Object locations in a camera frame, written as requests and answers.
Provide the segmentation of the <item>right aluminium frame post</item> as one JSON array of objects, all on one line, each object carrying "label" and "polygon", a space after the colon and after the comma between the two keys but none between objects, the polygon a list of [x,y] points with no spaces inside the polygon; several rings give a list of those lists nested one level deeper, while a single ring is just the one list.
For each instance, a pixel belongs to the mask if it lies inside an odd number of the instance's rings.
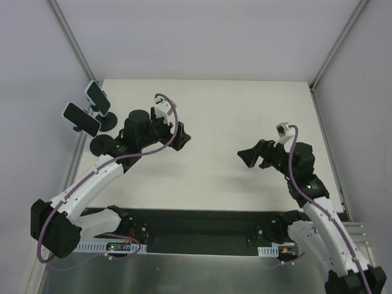
[{"label": "right aluminium frame post", "polygon": [[314,92],[321,82],[322,78],[326,74],[328,68],[336,58],[339,50],[345,44],[346,39],[349,37],[350,33],[352,32],[353,28],[361,18],[362,14],[366,10],[367,6],[371,3],[371,0],[360,0],[356,4],[354,10],[350,14],[348,20],[345,22],[341,32],[339,33],[337,39],[333,43],[333,46],[329,50],[325,60],[323,61],[321,67],[319,68],[315,78],[309,84],[310,92]]}]

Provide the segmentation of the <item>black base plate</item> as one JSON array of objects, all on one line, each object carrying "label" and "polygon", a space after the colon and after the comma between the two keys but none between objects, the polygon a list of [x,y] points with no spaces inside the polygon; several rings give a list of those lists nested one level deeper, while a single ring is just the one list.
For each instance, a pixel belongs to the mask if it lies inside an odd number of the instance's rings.
[{"label": "black base plate", "polygon": [[270,247],[271,237],[281,233],[282,220],[308,220],[294,211],[125,211],[130,216],[126,235],[157,254],[257,256],[260,247]]}]

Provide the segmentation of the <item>left aluminium frame rail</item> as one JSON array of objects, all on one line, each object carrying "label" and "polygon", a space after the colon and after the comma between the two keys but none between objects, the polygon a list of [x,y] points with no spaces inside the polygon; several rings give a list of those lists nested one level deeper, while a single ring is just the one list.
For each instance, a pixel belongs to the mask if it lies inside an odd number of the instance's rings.
[{"label": "left aluminium frame rail", "polygon": [[[90,103],[89,104],[89,108],[87,110],[82,109],[82,108],[81,109],[84,110],[85,112],[87,112],[89,115],[91,115],[91,110],[92,110],[91,106],[92,106],[92,104]],[[73,149],[73,152],[72,152],[72,155],[71,155],[70,164],[69,164],[69,167],[68,167],[68,170],[67,170],[67,173],[66,173],[66,177],[65,177],[65,180],[64,180],[64,184],[63,184],[63,188],[65,188],[65,189],[70,187],[71,184],[75,181],[75,177],[76,177],[76,174],[77,174],[77,168],[78,168],[78,165],[80,163],[80,159],[81,159],[81,155],[82,155],[82,152],[83,152],[83,148],[84,148],[84,145],[85,145],[86,138],[90,137],[88,134],[86,134],[84,132],[76,132],[76,133],[77,133],[77,142],[76,142],[75,147]]]}]

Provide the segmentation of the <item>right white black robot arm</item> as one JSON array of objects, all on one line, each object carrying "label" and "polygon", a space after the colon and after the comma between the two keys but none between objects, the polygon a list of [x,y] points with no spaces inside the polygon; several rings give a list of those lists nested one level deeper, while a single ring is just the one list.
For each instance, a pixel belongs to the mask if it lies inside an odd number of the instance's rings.
[{"label": "right white black robot arm", "polygon": [[314,173],[312,146],[296,143],[293,151],[273,140],[260,140],[237,155],[252,168],[259,158],[265,169],[284,175],[288,192],[299,210],[280,213],[263,236],[272,243],[293,241],[327,273],[326,293],[381,293],[386,282],[384,270],[371,265],[343,226],[329,192]]}]

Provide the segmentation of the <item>phone with lilac case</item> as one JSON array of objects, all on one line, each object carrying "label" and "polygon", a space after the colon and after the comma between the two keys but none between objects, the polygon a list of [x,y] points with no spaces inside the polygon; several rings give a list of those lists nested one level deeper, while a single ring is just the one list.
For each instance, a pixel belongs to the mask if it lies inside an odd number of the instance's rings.
[{"label": "phone with lilac case", "polygon": [[77,132],[96,137],[100,131],[101,123],[72,102],[67,104],[62,116],[74,125]]}]

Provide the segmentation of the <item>left aluminium frame post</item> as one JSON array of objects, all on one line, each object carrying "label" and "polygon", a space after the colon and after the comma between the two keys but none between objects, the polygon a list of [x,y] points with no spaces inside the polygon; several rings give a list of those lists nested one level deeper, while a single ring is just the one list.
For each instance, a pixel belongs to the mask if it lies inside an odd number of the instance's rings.
[{"label": "left aluminium frame post", "polygon": [[51,10],[56,22],[58,23],[73,55],[75,56],[77,62],[79,63],[84,75],[88,80],[95,80],[99,85],[102,85],[102,80],[98,80],[97,76],[94,74],[88,60],[86,59],[83,50],[81,49],[69,22],[66,19],[64,12],[57,0],[46,0],[45,1],[49,9]]}]

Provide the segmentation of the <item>aluminium frame post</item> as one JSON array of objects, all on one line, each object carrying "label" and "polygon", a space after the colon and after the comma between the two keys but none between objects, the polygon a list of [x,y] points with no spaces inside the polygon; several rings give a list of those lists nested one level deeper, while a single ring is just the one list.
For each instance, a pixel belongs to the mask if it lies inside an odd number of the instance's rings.
[{"label": "aluminium frame post", "polygon": [[66,19],[64,12],[57,0],[46,0],[45,1],[49,9],[51,10],[56,22],[58,23],[73,55],[75,56],[77,62],[79,63],[84,75],[88,80],[95,80],[99,85],[102,85],[102,80],[98,80],[97,76],[94,74],[88,60],[86,59],[83,50],[81,49],[69,22]]},{"label": "aluminium frame post", "polygon": [[362,14],[366,10],[367,6],[371,3],[371,0],[360,0],[356,4],[354,10],[350,14],[348,20],[345,22],[341,32],[339,33],[337,39],[333,43],[333,46],[329,50],[325,60],[323,61],[321,67],[319,68],[315,78],[309,84],[310,92],[314,92],[321,82],[322,78],[326,74],[328,68],[336,58],[339,50],[345,44],[346,39],[349,37],[350,33],[352,32],[353,28],[361,18]]}]

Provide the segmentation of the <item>aluminium frame rail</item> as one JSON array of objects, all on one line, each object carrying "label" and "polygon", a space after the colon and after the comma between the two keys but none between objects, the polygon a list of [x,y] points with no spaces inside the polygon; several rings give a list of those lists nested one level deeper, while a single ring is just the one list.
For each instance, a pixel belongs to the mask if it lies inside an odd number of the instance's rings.
[{"label": "aluminium frame rail", "polygon": [[[82,108],[81,109],[84,110],[85,112],[87,112],[89,115],[91,115],[91,110],[92,110],[91,106],[92,106],[92,104],[90,103],[89,104],[89,108],[87,110],[82,109]],[[66,173],[66,177],[65,177],[65,180],[64,180],[64,184],[63,184],[63,188],[65,188],[65,189],[70,187],[71,184],[75,181],[75,177],[76,177],[76,174],[77,174],[77,168],[78,168],[78,165],[80,163],[80,159],[81,159],[81,155],[82,155],[82,152],[83,152],[83,148],[84,148],[84,145],[85,145],[86,138],[90,137],[88,134],[86,134],[84,132],[76,132],[76,133],[77,133],[77,142],[76,142],[75,147],[73,149],[73,152],[72,152],[72,155],[71,155],[70,164],[69,164],[69,167],[68,167],[68,170],[67,170],[67,173]]]},{"label": "aluminium frame rail", "polygon": [[344,197],[344,193],[343,193],[342,186],[341,186],[341,181],[340,181],[339,176],[337,174],[336,164],[335,164],[332,152],[331,152],[331,145],[330,145],[328,134],[327,134],[327,131],[326,131],[326,128],[325,128],[325,124],[324,124],[323,118],[322,118],[322,114],[321,114],[320,108],[318,106],[314,90],[312,88],[309,88],[309,92],[310,92],[311,97],[312,97],[312,102],[314,104],[314,108],[315,108],[315,112],[316,112],[316,115],[317,115],[318,123],[320,125],[320,130],[322,132],[322,137],[323,137],[323,140],[324,140],[324,144],[325,144],[325,148],[326,148],[326,151],[327,151],[328,159],[329,159],[329,162],[330,162],[330,165],[331,165],[331,170],[332,170],[332,173],[333,173],[334,181],[336,183],[337,193],[338,193],[338,196],[339,196],[339,199],[340,199],[340,202],[341,202],[341,206],[342,206],[342,209],[344,210],[345,214],[347,215],[347,220],[349,222],[351,222],[352,218],[351,218],[350,210],[349,210],[349,207],[347,206],[347,202],[346,202],[346,199]]}]

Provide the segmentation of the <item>phone with light blue case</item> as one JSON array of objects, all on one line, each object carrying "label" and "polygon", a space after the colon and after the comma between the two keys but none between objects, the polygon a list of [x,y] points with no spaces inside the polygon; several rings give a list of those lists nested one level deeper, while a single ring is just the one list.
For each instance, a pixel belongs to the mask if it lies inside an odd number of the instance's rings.
[{"label": "phone with light blue case", "polygon": [[90,103],[95,106],[95,112],[98,112],[103,117],[108,114],[111,103],[95,80],[91,80],[88,83],[87,87],[85,88],[85,96],[90,101]]}]

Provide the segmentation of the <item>aluminium profile right front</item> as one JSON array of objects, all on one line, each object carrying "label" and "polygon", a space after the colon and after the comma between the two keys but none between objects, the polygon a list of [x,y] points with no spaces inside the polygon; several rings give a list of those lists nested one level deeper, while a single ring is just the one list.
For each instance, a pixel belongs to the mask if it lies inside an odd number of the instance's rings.
[{"label": "aluminium profile right front", "polygon": [[369,247],[369,238],[365,226],[359,222],[343,222],[353,242],[359,247]]}]

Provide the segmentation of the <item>black phone stand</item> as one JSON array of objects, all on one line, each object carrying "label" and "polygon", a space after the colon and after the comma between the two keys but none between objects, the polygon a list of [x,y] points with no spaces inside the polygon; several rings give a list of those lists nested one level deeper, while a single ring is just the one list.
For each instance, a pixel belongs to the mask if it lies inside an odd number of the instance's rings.
[{"label": "black phone stand", "polygon": [[101,132],[108,132],[112,130],[118,123],[117,116],[109,110],[108,114],[103,117],[98,112],[96,119],[100,122],[100,131]]}]

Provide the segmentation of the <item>black phone stand corner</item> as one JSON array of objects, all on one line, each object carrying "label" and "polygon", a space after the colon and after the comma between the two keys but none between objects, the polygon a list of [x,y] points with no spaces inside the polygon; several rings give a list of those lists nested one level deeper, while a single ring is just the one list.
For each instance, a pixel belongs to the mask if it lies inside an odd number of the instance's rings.
[{"label": "black phone stand corner", "polygon": [[98,135],[98,128],[96,127],[83,128],[79,126],[73,126],[73,130],[76,132],[86,132],[91,137],[95,135],[89,144],[89,150],[94,156],[97,157],[106,154],[108,146],[113,142],[113,137],[109,135]]}]

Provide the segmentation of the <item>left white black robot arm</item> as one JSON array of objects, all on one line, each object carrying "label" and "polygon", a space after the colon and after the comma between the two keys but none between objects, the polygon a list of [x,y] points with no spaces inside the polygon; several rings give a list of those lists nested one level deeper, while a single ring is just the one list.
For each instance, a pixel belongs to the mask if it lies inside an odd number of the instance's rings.
[{"label": "left white black robot arm", "polygon": [[40,263],[71,254],[83,239],[111,233],[131,239],[129,214],[116,205],[84,216],[89,204],[114,180],[125,175],[142,157],[165,148],[181,150],[191,139],[176,110],[152,107],[149,112],[129,113],[115,138],[104,144],[96,163],[59,195],[49,201],[38,199],[31,206],[31,236],[37,241]]}]

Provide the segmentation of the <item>right aluminium frame rail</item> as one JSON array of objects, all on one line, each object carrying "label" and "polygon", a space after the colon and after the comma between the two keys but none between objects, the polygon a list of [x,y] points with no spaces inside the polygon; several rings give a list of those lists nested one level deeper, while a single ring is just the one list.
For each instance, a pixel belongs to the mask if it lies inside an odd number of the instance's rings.
[{"label": "right aluminium frame rail", "polygon": [[316,115],[317,115],[318,123],[320,125],[320,130],[322,132],[322,137],[323,137],[323,140],[324,140],[324,144],[325,144],[325,148],[326,148],[326,151],[327,151],[328,159],[329,159],[329,162],[330,162],[330,165],[331,165],[331,170],[332,170],[332,173],[333,173],[334,181],[336,183],[337,193],[338,193],[338,196],[339,196],[339,199],[340,199],[340,202],[341,202],[341,206],[342,206],[342,209],[344,210],[345,214],[347,215],[347,220],[349,222],[351,222],[352,218],[351,218],[350,210],[349,210],[349,207],[347,206],[347,202],[346,202],[346,199],[344,197],[344,193],[343,193],[342,186],[341,186],[341,181],[340,181],[339,176],[337,174],[336,164],[335,164],[332,152],[331,152],[331,145],[330,145],[328,134],[327,134],[327,131],[326,131],[326,128],[325,128],[325,124],[324,124],[323,118],[322,118],[322,114],[321,114],[320,108],[318,106],[314,90],[312,88],[309,88],[309,92],[310,92],[311,97],[312,97],[312,102],[314,104],[314,108],[315,108],[315,112],[316,112]]}]

